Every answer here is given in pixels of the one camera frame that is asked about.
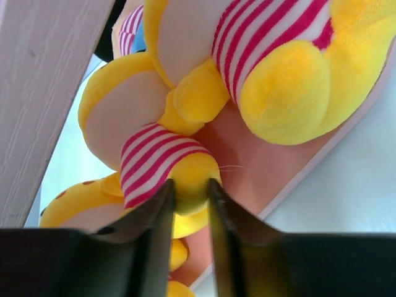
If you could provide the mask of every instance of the striped shirt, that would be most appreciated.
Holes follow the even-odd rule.
[[[119,50],[122,56],[131,54],[132,44],[134,42],[137,29],[143,19],[143,5],[140,5],[137,9],[126,18],[121,29],[118,33]]]
[[[332,35],[330,0],[234,0],[219,21],[212,57],[238,105],[244,81],[275,48],[307,40],[324,50]]]
[[[172,133],[161,125],[138,130],[121,152],[121,188],[125,208],[149,200],[166,181],[172,167],[192,153],[209,152],[196,140]]]

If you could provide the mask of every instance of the wooden board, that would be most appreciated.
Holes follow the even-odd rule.
[[[0,226],[23,226],[114,0],[0,0]]]

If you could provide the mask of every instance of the pink surface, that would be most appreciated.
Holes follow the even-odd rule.
[[[222,171],[224,188],[243,207],[264,218],[367,113],[395,65],[396,50],[392,47],[377,84],[361,108],[340,128],[305,144],[281,146],[258,139],[231,103],[196,139],[212,152],[220,167],[240,166]],[[208,229],[189,236],[186,242],[190,256],[172,276],[191,285],[212,263]]]

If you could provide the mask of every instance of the pink and white striped shirt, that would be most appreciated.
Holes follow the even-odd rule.
[[[143,126],[121,152],[121,188],[125,208],[149,200],[166,181],[171,169],[192,153],[207,153],[198,141],[154,123]]]
[[[332,35],[330,0],[234,0],[219,21],[212,57],[238,105],[244,81],[275,48],[307,40],[324,50]]]
[[[142,19],[143,5],[140,5],[137,9],[132,11],[121,26],[118,33],[118,42],[122,56],[126,56],[131,53],[132,44]]]

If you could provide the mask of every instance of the black object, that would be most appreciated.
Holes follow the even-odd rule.
[[[113,47],[111,44],[111,33],[113,31],[113,25],[116,23],[119,15],[124,9],[125,2],[126,0],[115,0],[114,6],[110,12],[106,25],[97,44],[97,48],[94,52],[98,58],[107,63],[114,59]]]
[[[208,186],[218,297],[394,297],[396,237],[282,233]],[[174,209],[169,180],[94,235],[0,230],[1,297],[165,297]]]

